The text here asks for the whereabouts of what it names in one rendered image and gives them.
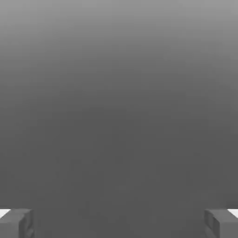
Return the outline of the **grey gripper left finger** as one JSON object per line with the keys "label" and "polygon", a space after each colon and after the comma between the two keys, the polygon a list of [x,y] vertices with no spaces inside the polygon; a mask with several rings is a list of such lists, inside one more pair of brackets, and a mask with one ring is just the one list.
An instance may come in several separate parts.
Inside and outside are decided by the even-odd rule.
{"label": "grey gripper left finger", "polygon": [[0,238],[35,238],[34,211],[9,209],[0,216]]}

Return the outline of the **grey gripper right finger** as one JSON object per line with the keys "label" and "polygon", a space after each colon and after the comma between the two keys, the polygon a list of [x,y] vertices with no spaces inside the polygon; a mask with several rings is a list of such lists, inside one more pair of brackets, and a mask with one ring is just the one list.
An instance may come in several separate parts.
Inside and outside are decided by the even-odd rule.
{"label": "grey gripper right finger", "polygon": [[206,209],[205,238],[238,238],[238,209]]}

